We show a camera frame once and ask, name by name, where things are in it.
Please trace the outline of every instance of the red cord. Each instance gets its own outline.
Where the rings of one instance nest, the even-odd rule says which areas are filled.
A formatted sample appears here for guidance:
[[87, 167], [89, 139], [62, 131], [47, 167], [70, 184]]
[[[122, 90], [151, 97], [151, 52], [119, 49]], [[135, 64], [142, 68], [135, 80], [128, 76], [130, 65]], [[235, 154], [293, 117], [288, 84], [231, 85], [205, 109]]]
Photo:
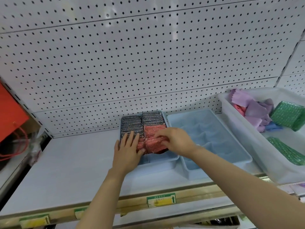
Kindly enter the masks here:
[[23, 152], [27, 149], [27, 147], [28, 147], [28, 145], [29, 145], [29, 139], [28, 139], [28, 137], [27, 137], [26, 132], [25, 132], [21, 127], [19, 127], [19, 129], [23, 132], [24, 137], [25, 137], [25, 146], [24, 146], [23, 150], [19, 152], [20, 147], [21, 147], [20, 137], [18, 136], [17, 133], [14, 132], [15, 135], [17, 135], [17, 139], [19, 139], [19, 146], [18, 146], [18, 148], [17, 148], [17, 152], [14, 153], [14, 154], [6, 154], [6, 155], [0, 154], [0, 157], [5, 157], [5, 158], [3, 158], [3, 159], [0, 159], [0, 162], [1, 162], [1, 161], [4, 161], [4, 160], [8, 160], [8, 159], [10, 159], [10, 158], [12, 158], [12, 157], [14, 157], [14, 156], [17, 156], [17, 155], [23, 153]]

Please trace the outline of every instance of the person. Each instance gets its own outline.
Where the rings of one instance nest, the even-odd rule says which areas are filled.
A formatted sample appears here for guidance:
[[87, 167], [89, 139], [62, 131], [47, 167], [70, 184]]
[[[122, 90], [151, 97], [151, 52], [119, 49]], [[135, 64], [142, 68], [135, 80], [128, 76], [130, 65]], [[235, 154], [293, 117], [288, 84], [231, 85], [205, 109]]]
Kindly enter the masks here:
[[[77, 229], [112, 228], [120, 189], [127, 173], [134, 170], [144, 150], [136, 152], [139, 134], [134, 132], [116, 141], [112, 168], [96, 193]], [[296, 197], [278, 189], [230, 162], [197, 146], [180, 128], [166, 128], [155, 137], [167, 136], [162, 141], [169, 150], [192, 159], [222, 189], [232, 202], [259, 229], [305, 228], [305, 205]]]

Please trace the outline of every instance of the stack of red scouring pads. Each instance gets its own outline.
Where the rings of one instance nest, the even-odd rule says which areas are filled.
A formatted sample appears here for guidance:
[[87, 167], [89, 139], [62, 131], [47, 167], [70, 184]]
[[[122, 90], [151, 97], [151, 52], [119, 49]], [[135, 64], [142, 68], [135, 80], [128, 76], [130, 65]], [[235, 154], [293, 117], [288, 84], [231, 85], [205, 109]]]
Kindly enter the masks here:
[[132, 115], [121, 119], [121, 138], [125, 133], [134, 131], [140, 134], [137, 151], [146, 149], [147, 154], [162, 154], [168, 149], [161, 145], [161, 141], [168, 140], [165, 136], [154, 138], [157, 131], [166, 128], [165, 120], [161, 111], [145, 112], [142, 116]]

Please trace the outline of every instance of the price tag holder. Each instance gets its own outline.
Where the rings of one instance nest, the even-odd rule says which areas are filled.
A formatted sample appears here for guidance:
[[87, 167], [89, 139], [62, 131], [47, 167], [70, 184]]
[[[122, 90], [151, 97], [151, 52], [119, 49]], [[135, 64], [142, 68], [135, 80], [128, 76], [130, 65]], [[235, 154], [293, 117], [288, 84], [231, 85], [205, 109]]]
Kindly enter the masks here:
[[85, 212], [87, 210], [87, 207], [78, 208], [74, 210], [75, 217], [80, 220]]
[[175, 193], [161, 194], [147, 197], [148, 207], [170, 205], [176, 203]]
[[19, 219], [19, 224], [22, 229], [40, 227], [50, 224], [49, 214], [34, 215]]

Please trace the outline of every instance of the person's left hand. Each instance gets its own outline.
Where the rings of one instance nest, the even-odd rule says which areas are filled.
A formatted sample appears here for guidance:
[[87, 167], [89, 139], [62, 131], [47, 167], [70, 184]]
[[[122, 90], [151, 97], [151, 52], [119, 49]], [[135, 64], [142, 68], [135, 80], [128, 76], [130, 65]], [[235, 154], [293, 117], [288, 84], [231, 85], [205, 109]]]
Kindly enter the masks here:
[[114, 156], [112, 169], [116, 174], [126, 176], [129, 172], [133, 171], [140, 161], [141, 156], [145, 152], [145, 149], [141, 149], [137, 152], [137, 146], [140, 135], [137, 134], [135, 139], [132, 141], [134, 131], [130, 132], [129, 138], [127, 139], [127, 133], [123, 136], [119, 147], [119, 140], [114, 145]]

